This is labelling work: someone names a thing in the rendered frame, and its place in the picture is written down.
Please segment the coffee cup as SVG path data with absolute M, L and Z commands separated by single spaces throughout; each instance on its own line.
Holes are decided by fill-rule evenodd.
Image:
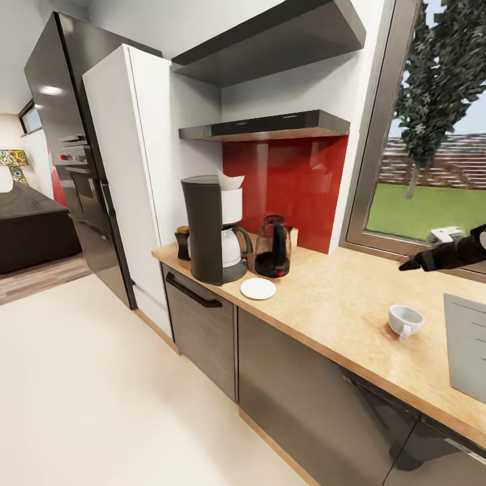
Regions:
M 388 320 L 391 329 L 404 340 L 420 331 L 425 324 L 424 317 L 417 310 L 403 305 L 391 306 L 388 312 Z

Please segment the paper coffee filter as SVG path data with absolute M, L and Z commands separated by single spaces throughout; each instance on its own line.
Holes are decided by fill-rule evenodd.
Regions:
M 221 173 L 219 170 L 217 170 L 217 175 L 222 191 L 238 190 L 238 188 L 241 187 L 241 184 L 244 181 L 244 176 L 229 178 L 224 173 Z

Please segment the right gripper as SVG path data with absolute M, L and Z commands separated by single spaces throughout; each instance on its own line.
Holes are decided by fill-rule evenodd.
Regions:
M 471 265 L 457 251 L 457 240 L 438 246 L 433 250 L 419 252 L 413 259 L 400 265 L 399 271 L 410 271 L 411 269 L 423 268 L 423 271 L 437 271 L 438 269 L 454 269 Z

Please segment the electric kettle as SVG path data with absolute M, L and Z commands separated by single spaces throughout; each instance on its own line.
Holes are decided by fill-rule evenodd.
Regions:
M 260 227 L 255 248 L 254 269 L 265 277 L 277 278 L 290 272 L 290 233 L 286 218 L 268 215 Z

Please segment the bottle of coffee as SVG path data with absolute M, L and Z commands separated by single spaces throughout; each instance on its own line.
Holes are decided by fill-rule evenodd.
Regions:
M 184 225 L 182 227 L 177 228 L 175 237 L 177 238 L 178 245 L 179 245 L 178 258 L 183 259 L 185 261 L 191 261 L 189 227 Z

